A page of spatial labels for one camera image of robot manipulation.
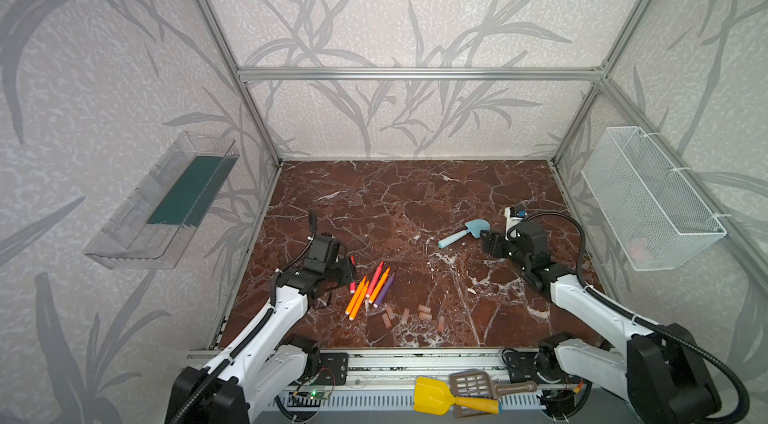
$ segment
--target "yellow shovel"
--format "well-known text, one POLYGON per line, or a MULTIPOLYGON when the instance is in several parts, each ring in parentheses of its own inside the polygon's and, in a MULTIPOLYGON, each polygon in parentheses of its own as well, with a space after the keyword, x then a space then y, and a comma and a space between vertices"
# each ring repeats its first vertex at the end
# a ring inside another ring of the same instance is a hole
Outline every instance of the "yellow shovel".
POLYGON ((443 381, 419 377, 416 379, 416 396, 413 409, 442 416, 452 405, 498 414, 498 400, 481 397, 457 397, 451 394, 443 381))

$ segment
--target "purple marker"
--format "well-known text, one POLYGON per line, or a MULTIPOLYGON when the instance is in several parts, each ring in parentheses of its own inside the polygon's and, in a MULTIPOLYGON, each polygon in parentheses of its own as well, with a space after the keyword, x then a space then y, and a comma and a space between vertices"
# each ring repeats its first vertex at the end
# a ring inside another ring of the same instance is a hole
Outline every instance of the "purple marker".
POLYGON ((379 297, 376 298, 376 302, 373 303, 374 307, 379 307, 382 305, 382 301, 384 301, 384 296, 386 296, 386 292, 389 291, 389 287, 392 285, 392 282, 395 280, 395 273, 392 273, 391 276, 389 276, 389 279, 386 280, 386 283, 384 283, 384 287, 379 291, 379 297))

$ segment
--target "brown scoop handle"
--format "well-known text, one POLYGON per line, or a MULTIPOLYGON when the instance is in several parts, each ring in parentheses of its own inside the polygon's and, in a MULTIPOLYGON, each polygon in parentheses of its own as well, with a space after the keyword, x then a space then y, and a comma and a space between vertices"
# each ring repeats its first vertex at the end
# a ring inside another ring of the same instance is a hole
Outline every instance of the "brown scoop handle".
POLYGON ((515 384, 497 384, 496 395, 507 396, 516 392, 534 392, 538 389, 538 384, 533 381, 517 382, 515 384))

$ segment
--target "marker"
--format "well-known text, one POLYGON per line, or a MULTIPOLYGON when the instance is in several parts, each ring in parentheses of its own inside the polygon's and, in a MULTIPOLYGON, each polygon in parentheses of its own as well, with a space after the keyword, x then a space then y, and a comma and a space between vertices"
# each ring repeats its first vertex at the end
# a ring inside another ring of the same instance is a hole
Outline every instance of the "marker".
POLYGON ((376 298, 376 302, 373 303, 374 307, 379 307, 382 305, 382 302, 384 301, 384 296, 386 296, 386 292, 389 291, 389 287, 392 285, 392 282, 395 280, 395 274, 392 273, 391 276, 389 276, 389 279, 386 280, 386 283, 384 283, 384 287, 382 287, 381 292, 379 292, 379 297, 376 298))
MULTIPOLYGON (((355 265, 355 257, 354 256, 350 256, 350 259, 352 260, 352 269, 354 269, 355 266, 356 266, 355 265)), ((357 285, 355 284, 355 281, 352 281, 352 283, 350 284, 350 294, 354 295, 356 290, 357 290, 357 285)))
POLYGON ((352 308, 352 312, 350 313, 350 320, 355 320, 355 317, 357 317, 357 311, 360 311, 360 304, 362 304, 362 302, 366 299, 367 290, 368 290, 368 283, 365 283, 364 285, 362 285, 362 292, 360 293, 360 297, 355 303, 355 306, 352 308))
POLYGON ((382 287, 384 287, 384 283, 386 283, 386 278, 389 276, 389 270, 391 267, 387 267, 386 271, 384 271, 384 274, 382 275, 382 278, 379 279, 379 284, 376 285, 376 289, 373 290, 371 293, 371 297, 368 300, 371 304, 373 304, 373 301, 376 300, 376 298, 379 296, 379 292, 381 292, 382 287))
POLYGON ((379 284, 379 276, 382 274, 382 268, 384 267, 384 261, 376 268, 376 272, 373 273, 373 279, 371 279, 371 285, 368 286, 369 291, 373 291, 376 288, 376 285, 379 284))
POLYGON ((362 277, 362 281, 360 281, 360 287, 357 288, 357 291, 355 291, 355 295, 352 296, 352 299, 350 300, 350 303, 346 307, 346 311, 344 311, 344 314, 346 314, 347 316, 350 315, 350 313, 352 312, 352 308, 355 306, 355 303, 357 303, 357 301, 360 299, 360 293, 362 291, 362 285, 364 285, 365 283, 366 283, 366 277, 363 276, 362 277))

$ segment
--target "transparent plastic bin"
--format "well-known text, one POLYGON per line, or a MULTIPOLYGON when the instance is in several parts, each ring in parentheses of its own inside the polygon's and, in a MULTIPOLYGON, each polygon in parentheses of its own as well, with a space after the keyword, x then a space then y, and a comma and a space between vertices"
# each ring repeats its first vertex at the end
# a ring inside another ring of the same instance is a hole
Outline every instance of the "transparent plastic bin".
POLYGON ((234 139, 181 132, 85 255, 110 269, 173 269, 238 157, 234 139))
POLYGON ((581 171, 636 271, 674 269, 726 235, 681 171, 636 126, 607 128, 581 171))

